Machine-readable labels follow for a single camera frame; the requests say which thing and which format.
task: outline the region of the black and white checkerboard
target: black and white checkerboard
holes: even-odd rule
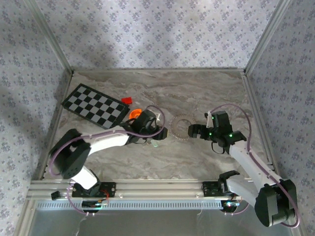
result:
[[[62,105],[105,129],[120,124],[130,110],[129,105],[84,84],[80,84]]]

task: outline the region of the gray marble floor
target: gray marble floor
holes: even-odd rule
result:
[[[166,115],[166,127],[171,119],[189,114],[197,122],[205,123],[204,113],[225,103],[240,105],[253,124],[253,149],[265,159],[251,107],[238,72],[217,71],[126,71],[75,73],[69,92],[80,83],[88,85],[116,99],[131,96],[133,109],[155,104]],[[245,136],[249,129],[244,115],[233,107],[226,107],[234,130]],[[75,114],[63,110],[55,142],[69,129],[94,133],[100,128]],[[150,143],[112,147],[89,156],[86,166],[102,179],[216,179],[222,172],[244,170],[228,155],[215,154],[211,143],[201,139],[181,141],[172,134],[160,141],[158,147]],[[48,172],[45,178],[52,178]]]

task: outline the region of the purple patterned wall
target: purple patterned wall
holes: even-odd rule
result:
[[[74,69],[244,68],[279,0],[38,0]]]
[[[315,235],[315,2],[294,0],[250,75],[281,173]]]
[[[69,76],[23,1],[0,3],[0,235],[12,235]]]

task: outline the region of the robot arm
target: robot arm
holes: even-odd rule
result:
[[[227,152],[241,164],[252,182],[246,181],[237,171],[231,171],[220,175],[217,185],[204,184],[204,193],[214,193],[214,186],[222,194],[241,196],[254,207],[260,222],[267,227],[294,217],[296,212],[292,202],[275,181],[280,183],[297,205],[294,183],[289,179],[283,180],[253,150],[248,150],[246,137],[240,131],[232,130],[226,112],[207,113],[205,117],[208,118],[207,125],[191,125],[189,136],[218,143],[223,152]],[[210,127],[209,120],[212,120],[213,127]]]
[[[136,143],[140,137],[154,135],[159,130],[160,132],[152,139],[163,140],[167,137],[167,129],[155,125],[156,115],[149,111],[143,111],[137,119],[131,124],[123,123],[120,126],[115,126],[92,135],[83,135],[76,129],[70,129],[52,148],[50,154],[59,153],[53,159],[60,175],[64,179],[72,179],[79,184],[83,190],[93,196],[98,192],[99,179],[84,163],[89,155],[94,152],[117,146],[124,146],[131,143]]]

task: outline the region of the purple cable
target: purple cable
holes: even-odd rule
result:
[[[113,132],[113,131],[104,131],[104,132],[98,133],[98,134],[83,135],[83,136],[74,138],[74,139],[72,139],[72,140],[66,142],[66,143],[65,143],[64,145],[62,145],[57,151],[55,151],[54,155],[53,155],[52,158],[51,158],[50,164],[49,164],[49,173],[50,173],[52,176],[58,176],[58,175],[60,175],[60,173],[56,174],[56,173],[53,172],[53,165],[54,165],[54,162],[55,162],[57,156],[58,156],[59,153],[60,153],[64,148],[66,148],[68,145],[70,145],[71,143],[76,142],[76,141],[78,141],[78,140],[80,140],[80,139],[85,139],[85,138],[90,138],[90,139],[92,139],[92,138],[103,138],[103,137],[105,137],[105,136],[107,136],[107,135],[110,135],[110,134],[113,134],[113,133],[115,133],[115,134],[131,134],[131,135],[134,135],[134,136],[137,136],[137,137],[140,137],[140,138],[150,138],[150,137],[153,137],[153,136],[159,134],[160,132],[162,132],[162,130],[163,130],[164,126],[165,126],[165,114],[164,114],[164,112],[163,112],[160,108],[158,108],[157,106],[150,105],[150,106],[147,106],[146,109],[148,109],[149,107],[153,107],[153,108],[157,109],[157,110],[161,113],[161,115],[163,116],[163,124],[162,124],[162,126],[161,126],[161,129],[160,129],[159,131],[157,131],[156,133],[150,134],[150,135],[141,135],[141,134],[137,134],[137,133],[130,132],[130,131],[126,131],[126,130],[117,130],[117,131],[114,131],[114,132]]]
[[[248,151],[248,154],[249,154],[249,156],[251,157],[251,159],[253,160],[253,162],[261,169],[261,171],[263,171],[263,172],[266,174],[266,176],[267,176],[268,178],[270,178],[273,182],[276,183],[276,185],[283,191],[283,193],[286,195],[286,197],[289,199],[289,201],[290,201],[291,204],[293,205],[294,211],[295,211],[295,213],[296,213],[296,222],[295,222],[295,224],[293,224],[293,225],[288,225],[288,224],[283,223],[283,222],[282,222],[281,224],[284,225],[284,226],[286,226],[286,227],[288,227],[288,228],[297,228],[297,227],[300,225],[300,218],[301,218],[301,215],[300,215],[300,212],[299,212],[299,210],[298,210],[298,208],[297,208],[297,205],[295,204],[294,200],[292,199],[292,197],[290,196],[290,194],[285,190],[285,188],[283,188],[282,185],[281,185],[273,176],[269,175],[268,171],[265,170],[265,169],[262,167],[262,165],[254,158],[254,156],[253,156],[252,153],[250,152],[250,150],[251,150],[251,137],[252,137],[252,124],[251,124],[251,121],[250,121],[249,116],[246,114],[246,112],[245,112],[240,106],[235,105],[235,104],[231,104],[231,103],[224,104],[224,105],[220,105],[220,106],[214,108],[214,109],[211,111],[211,113],[214,112],[215,110],[217,110],[218,108],[223,107],[223,106],[233,106],[233,107],[237,107],[237,108],[240,109],[240,110],[242,111],[242,113],[245,115],[245,117],[246,117],[246,119],[247,119],[247,122],[248,122],[248,125],[249,125],[249,130],[250,130],[250,133],[249,133],[249,135],[248,135],[248,141],[247,141],[247,151]],[[246,207],[244,210],[242,210],[242,211],[240,211],[240,212],[238,212],[238,213],[236,213],[236,214],[239,214],[239,213],[244,212],[244,211],[247,209],[247,207]]]
[[[243,210],[241,210],[241,211],[239,211],[239,212],[237,212],[237,213],[228,213],[228,214],[230,214],[230,215],[238,215],[238,214],[241,214],[241,213],[243,213],[244,211],[246,211],[249,206],[250,206],[250,204],[247,203],[246,207],[245,207]]]
[[[76,212],[78,212],[78,213],[80,213],[80,214],[83,214],[83,215],[86,215],[86,212],[81,211],[79,208],[77,208],[77,207],[74,205],[74,203],[71,201],[71,199],[70,199],[70,188],[73,187],[73,186],[74,186],[74,183],[71,183],[71,184],[69,185],[69,187],[67,188],[67,199],[68,199],[70,205],[73,207],[73,209],[76,210]]]

